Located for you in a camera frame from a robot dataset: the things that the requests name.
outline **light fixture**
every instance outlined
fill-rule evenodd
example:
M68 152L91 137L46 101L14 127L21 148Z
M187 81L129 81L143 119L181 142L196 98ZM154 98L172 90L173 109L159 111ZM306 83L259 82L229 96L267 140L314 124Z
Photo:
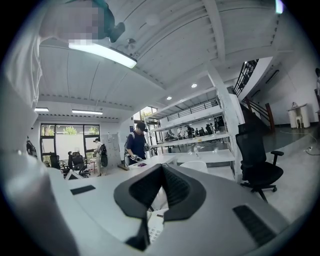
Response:
M284 4L281 0L275 0L275 13L282 14L284 12Z
M87 52L90 54L99 55L101 57L107 58L107 59L112 60L114 62L118 62L118 63L120 63L130 69L132 69L137 64L137 61L134 58L132 58L132 57L116 50L116 49L104 47L102 45L95 44L95 43L77 44L77 43L70 42L69 48L74 49L74 50Z
M34 111L37 111L37 112L49 112L49 108L47 108L47 107L36 107L34 109Z
M100 111L75 110L75 109L72 109L72 113L75 113L75 114L92 114L92 115L102 115L103 114Z

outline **backpack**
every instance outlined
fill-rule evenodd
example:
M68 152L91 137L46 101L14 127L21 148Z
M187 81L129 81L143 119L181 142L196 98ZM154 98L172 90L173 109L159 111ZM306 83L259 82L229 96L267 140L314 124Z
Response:
M135 140L135 133L134 132L130 132L130 134L132 135L133 137L133 140ZM126 138L126 142L124 144L124 157L128 157L130 156L128 151L127 151L127 144L128 144L128 137Z
M34 156L34 157L38 157L37 156L37 151L36 151L36 148L35 146L31 143L31 141L27 141L27 144L29 144L31 146L31 149L30 149L30 156Z
M108 165L108 157L107 157L107 148L105 144L102 144L100 149L99 149L99 154L101 157L101 165L103 167L107 167Z

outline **chair armrest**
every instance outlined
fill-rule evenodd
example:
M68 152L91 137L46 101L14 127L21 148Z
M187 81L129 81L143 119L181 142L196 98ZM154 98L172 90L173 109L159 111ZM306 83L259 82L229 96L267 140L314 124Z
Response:
M283 153L281 151L271 151L270 153L274 155L274 159L273 159L273 165L274 166L277 163L278 156L283 156L285 154L285 153Z
M280 156L282 157L285 153L281 152L281 151L271 151L271 154L275 155L275 156Z
M242 164L242 166L243 166L244 168L252 168L252 167L254 167L252 164L247 164L247 163L245 163L244 161L241 161L241 164Z

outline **blue shirt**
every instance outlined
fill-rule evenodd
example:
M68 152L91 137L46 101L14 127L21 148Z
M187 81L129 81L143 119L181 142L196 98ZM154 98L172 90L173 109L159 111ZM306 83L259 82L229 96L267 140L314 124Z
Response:
M142 159L146 159L145 156L145 135L142 133L141 135L138 135L136 131L133 131L134 133L134 138L132 134L129 134L127 138L127 144L126 148L128 150L131 150L132 153L137 155L138 157Z

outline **ceiling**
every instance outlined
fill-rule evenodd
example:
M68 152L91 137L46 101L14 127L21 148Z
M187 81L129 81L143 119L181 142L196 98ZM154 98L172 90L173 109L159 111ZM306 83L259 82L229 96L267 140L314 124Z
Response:
M132 55L136 67L129 69L48 39L40 45L38 107L65 117L75 108L102 110L106 122L110 118L121 122L145 106L163 108L211 87L204 72L208 61L230 86L249 51L272 45L279 19L272 0L107 3L116 23L124 22L125 32L115 43L107 38L98 43ZM134 47L127 47L128 39L135 40ZM193 83L198 87L191 88Z

